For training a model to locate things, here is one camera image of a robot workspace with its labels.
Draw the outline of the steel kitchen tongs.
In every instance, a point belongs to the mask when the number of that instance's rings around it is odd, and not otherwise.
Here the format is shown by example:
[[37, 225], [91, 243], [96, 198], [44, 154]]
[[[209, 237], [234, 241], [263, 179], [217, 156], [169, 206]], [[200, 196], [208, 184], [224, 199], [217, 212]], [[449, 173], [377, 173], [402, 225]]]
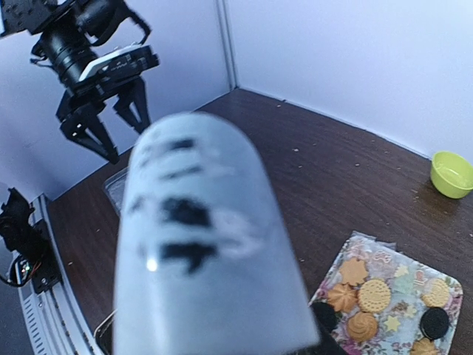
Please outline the steel kitchen tongs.
[[286, 354], [319, 343], [262, 159], [229, 121], [184, 112], [138, 138], [114, 305], [115, 354]]

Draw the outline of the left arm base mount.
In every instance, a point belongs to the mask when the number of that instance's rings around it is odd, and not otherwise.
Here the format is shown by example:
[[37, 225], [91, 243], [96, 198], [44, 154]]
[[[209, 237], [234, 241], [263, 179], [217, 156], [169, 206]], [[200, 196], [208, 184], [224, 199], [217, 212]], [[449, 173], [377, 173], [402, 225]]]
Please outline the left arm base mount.
[[1, 204], [1, 238], [7, 250], [18, 255], [1, 281], [14, 288], [32, 283], [34, 292], [41, 294], [63, 281], [49, 229], [43, 219], [30, 224], [35, 208], [17, 189], [7, 191], [8, 199]]

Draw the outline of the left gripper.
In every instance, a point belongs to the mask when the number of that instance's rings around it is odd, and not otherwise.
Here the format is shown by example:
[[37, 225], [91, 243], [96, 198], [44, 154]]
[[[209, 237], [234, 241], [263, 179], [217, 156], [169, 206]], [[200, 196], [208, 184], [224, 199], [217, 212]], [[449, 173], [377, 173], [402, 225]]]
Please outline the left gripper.
[[[118, 83], [109, 81], [75, 94], [66, 91], [56, 112], [56, 117], [61, 121], [60, 129], [69, 141], [100, 155], [112, 164], [119, 162], [118, 151], [98, 118], [96, 109], [102, 112], [105, 101], [115, 96], [118, 97], [113, 106], [115, 112], [134, 131], [141, 134], [150, 126], [146, 85], [141, 77], [132, 77]], [[92, 104], [96, 109], [79, 109], [85, 104]]]

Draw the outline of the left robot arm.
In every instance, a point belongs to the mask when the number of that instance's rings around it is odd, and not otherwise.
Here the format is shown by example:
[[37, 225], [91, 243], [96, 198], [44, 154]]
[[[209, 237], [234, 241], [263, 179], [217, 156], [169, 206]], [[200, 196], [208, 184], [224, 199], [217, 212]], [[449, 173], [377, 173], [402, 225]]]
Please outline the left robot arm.
[[[142, 39], [99, 56], [94, 48], [105, 44], [121, 23], [131, 19]], [[125, 1], [2, 1], [1, 36], [27, 31], [39, 40], [31, 64], [53, 70], [65, 92], [56, 112], [66, 139], [110, 163], [120, 158], [99, 115], [106, 100], [134, 131], [150, 126], [142, 72], [159, 64], [146, 44], [149, 25]]]

